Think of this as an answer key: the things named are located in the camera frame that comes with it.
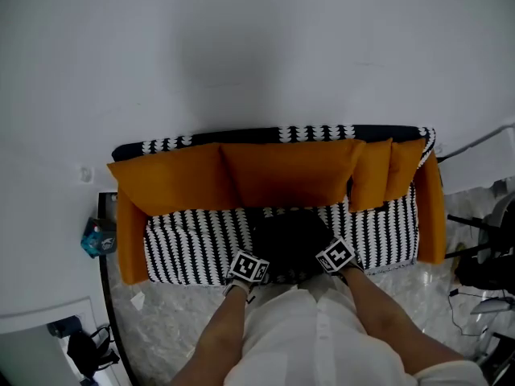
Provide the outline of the dark green bottle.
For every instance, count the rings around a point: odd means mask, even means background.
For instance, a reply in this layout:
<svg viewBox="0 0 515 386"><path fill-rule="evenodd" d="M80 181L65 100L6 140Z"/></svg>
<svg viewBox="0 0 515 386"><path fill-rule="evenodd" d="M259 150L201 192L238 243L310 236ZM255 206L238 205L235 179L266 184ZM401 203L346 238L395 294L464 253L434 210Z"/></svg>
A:
<svg viewBox="0 0 515 386"><path fill-rule="evenodd" d="M82 330L81 320L73 315L47 324L47 330L51 336L58 339L66 338L77 331Z"/></svg>

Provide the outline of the person's right forearm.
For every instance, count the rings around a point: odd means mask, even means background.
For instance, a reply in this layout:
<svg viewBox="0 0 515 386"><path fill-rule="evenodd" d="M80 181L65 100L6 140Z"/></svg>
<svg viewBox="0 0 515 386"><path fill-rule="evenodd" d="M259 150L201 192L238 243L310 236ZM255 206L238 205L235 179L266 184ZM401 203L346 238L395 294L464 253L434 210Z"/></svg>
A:
<svg viewBox="0 0 515 386"><path fill-rule="evenodd" d="M424 334L401 306L360 269L345 268L341 274L366 332L387 343L400 356L408 374L415 375L437 364L464 360L459 353Z"/></svg>

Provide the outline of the black backpack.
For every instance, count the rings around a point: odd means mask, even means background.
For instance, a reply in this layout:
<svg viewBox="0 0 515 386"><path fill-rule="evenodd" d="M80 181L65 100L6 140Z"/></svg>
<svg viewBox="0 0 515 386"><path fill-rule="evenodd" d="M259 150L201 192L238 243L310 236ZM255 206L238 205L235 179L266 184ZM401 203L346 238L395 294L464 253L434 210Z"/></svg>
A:
<svg viewBox="0 0 515 386"><path fill-rule="evenodd" d="M288 211L255 223L252 251L269 262L266 284L298 284L324 273L316 255L333 239L333 232L313 211Z"/></svg>

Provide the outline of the black white striped pillow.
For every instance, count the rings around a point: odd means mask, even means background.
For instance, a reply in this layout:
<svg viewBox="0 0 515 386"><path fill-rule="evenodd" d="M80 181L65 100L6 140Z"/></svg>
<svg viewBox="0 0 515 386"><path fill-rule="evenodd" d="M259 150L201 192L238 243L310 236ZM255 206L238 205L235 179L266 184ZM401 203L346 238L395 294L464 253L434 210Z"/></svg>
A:
<svg viewBox="0 0 515 386"><path fill-rule="evenodd" d="M424 139L421 163L435 145L435 130L394 125L305 125L254 131L230 131L231 138L279 143L329 142L356 138L367 142L392 138L401 142ZM351 213L348 201L314 208L314 213L359 253L369 274L412 265L418 255L420 221L415 187L382 207ZM253 248L255 220L278 216L284 209L186 210L148 219L143 242L151 281L176 285L223 286L239 250Z"/></svg>

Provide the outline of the large orange cushion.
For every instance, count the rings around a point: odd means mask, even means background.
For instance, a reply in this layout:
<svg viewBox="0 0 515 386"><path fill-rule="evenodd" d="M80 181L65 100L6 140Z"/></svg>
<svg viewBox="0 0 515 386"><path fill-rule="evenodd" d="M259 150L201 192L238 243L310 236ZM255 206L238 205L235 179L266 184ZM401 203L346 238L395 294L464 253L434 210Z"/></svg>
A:
<svg viewBox="0 0 515 386"><path fill-rule="evenodd" d="M241 206L216 143L113 162L108 168L120 191L149 216Z"/></svg>
<svg viewBox="0 0 515 386"><path fill-rule="evenodd" d="M223 144L245 207L318 207L341 203L365 142Z"/></svg>

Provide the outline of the orange sofa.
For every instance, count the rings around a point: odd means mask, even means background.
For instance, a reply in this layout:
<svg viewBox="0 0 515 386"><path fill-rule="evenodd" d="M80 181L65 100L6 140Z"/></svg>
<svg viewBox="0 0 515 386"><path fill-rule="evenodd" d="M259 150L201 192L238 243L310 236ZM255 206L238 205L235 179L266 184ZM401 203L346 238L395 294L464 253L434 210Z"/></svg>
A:
<svg viewBox="0 0 515 386"><path fill-rule="evenodd" d="M258 129L239 129L238 131L254 131ZM204 146L208 144L281 144L270 140L245 140L242 135L231 138L230 131L216 133L199 133L191 136L182 135L176 138L155 139L146 142L136 142L119 146L112 154L113 162L123 162L132 158L142 157L148 154L159 154L173 150L181 150L193 146ZM443 186L439 174L438 161L434 148L426 162L418 164L410 187L414 186L416 191L416 204L418 208L418 220L420 221L420 241L416 261L423 261L431 264L438 264L443 261L446 252L446 226L444 214ZM344 200L350 200L352 189L352 175L347 183L347 192ZM242 209L263 209L265 207L245 207ZM275 207L288 211L309 210L316 207ZM136 207L122 191L117 183L117 251L118 262L123 281L128 285L137 284L143 281L150 281L146 267L144 250L144 232L149 216Z"/></svg>

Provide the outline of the person's white shirt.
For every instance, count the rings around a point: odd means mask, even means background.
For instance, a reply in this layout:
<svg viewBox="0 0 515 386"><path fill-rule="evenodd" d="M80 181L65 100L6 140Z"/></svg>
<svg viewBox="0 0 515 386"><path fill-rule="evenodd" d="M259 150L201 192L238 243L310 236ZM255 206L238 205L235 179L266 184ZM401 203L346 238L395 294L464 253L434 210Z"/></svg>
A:
<svg viewBox="0 0 515 386"><path fill-rule="evenodd" d="M468 360L410 375L367 334L348 287L322 275L299 288L260 289L245 312L240 362L224 386L488 386Z"/></svg>

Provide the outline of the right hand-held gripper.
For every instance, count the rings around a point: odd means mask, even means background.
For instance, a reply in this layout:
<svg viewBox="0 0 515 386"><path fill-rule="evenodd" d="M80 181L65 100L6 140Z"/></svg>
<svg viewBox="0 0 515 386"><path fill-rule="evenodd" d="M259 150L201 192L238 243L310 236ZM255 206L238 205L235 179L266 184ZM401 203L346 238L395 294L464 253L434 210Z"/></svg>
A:
<svg viewBox="0 0 515 386"><path fill-rule="evenodd" d="M364 271L359 253L343 238L335 238L315 256L326 273L339 273L345 268Z"/></svg>

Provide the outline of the grey chair black legs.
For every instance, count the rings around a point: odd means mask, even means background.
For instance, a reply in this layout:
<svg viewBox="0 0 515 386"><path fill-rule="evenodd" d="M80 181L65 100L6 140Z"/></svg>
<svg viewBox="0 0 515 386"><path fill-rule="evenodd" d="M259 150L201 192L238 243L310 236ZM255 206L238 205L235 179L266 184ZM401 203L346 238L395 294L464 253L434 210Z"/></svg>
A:
<svg viewBox="0 0 515 386"><path fill-rule="evenodd" d="M465 219L448 215L450 221L477 228L478 245L464 250L447 253L452 257L476 257L479 264L498 258L515 249L515 191L503 197L492 212L483 219Z"/></svg>

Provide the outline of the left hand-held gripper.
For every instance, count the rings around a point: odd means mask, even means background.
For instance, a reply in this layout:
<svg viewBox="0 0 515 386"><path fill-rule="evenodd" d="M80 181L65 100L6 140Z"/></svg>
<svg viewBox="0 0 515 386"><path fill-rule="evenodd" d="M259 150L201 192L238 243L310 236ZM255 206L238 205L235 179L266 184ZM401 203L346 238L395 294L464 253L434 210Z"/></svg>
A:
<svg viewBox="0 0 515 386"><path fill-rule="evenodd" d="M261 284L265 279L269 266L270 263L268 261L240 250L236 253L229 266L226 279L239 279L250 285Z"/></svg>

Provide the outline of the person's left forearm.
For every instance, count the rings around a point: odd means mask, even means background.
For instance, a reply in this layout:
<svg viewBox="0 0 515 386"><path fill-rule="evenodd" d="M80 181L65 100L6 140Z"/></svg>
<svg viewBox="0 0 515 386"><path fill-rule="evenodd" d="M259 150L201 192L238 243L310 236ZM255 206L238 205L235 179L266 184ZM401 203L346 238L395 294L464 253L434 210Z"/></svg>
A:
<svg viewBox="0 0 515 386"><path fill-rule="evenodd" d="M238 286L228 291L171 386L223 386L241 360L247 297Z"/></svg>

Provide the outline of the teal tissue pack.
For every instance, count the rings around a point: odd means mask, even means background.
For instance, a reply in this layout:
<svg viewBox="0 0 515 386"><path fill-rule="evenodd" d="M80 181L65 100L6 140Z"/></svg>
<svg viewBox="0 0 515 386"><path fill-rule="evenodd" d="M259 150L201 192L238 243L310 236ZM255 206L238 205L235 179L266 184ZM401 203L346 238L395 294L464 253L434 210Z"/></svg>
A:
<svg viewBox="0 0 515 386"><path fill-rule="evenodd" d="M89 217L80 246L91 258L115 253L117 225L111 220Z"/></svg>

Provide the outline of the small orange cushion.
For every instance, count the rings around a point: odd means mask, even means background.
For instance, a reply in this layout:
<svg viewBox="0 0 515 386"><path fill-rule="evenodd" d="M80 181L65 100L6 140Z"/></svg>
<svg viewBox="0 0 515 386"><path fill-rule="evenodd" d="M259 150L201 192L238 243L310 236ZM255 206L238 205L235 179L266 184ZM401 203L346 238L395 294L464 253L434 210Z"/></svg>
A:
<svg viewBox="0 0 515 386"><path fill-rule="evenodd" d="M425 146L424 138L392 143L384 201L400 199L408 193Z"/></svg>
<svg viewBox="0 0 515 386"><path fill-rule="evenodd" d="M383 205L391 146L391 138L365 145L352 173L350 212L366 211Z"/></svg>

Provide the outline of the black shoulder bag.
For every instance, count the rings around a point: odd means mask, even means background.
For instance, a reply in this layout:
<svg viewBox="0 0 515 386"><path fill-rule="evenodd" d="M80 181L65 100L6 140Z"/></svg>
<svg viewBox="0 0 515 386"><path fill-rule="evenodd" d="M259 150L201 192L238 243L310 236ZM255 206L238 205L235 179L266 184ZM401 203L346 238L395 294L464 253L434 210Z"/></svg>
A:
<svg viewBox="0 0 515 386"><path fill-rule="evenodd" d="M105 331L107 337L99 344L95 338ZM110 325L100 327L88 335L83 331L76 331L69 336L67 355L76 365L79 373L88 380L93 380L94 375L120 361L117 353L110 348Z"/></svg>

